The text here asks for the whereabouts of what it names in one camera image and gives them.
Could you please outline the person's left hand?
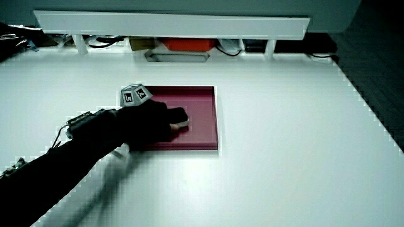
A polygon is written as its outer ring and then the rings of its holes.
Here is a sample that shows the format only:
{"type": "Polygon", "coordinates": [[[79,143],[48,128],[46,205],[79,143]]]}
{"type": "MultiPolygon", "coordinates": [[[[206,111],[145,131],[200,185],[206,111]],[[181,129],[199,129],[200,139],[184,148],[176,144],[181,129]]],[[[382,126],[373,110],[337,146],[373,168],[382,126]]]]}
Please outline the person's left hand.
{"type": "Polygon", "coordinates": [[[118,118],[125,143],[131,148],[169,143],[188,125],[189,117],[182,107],[169,108],[153,97],[142,84],[130,84],[121,90],[118,118]]]}

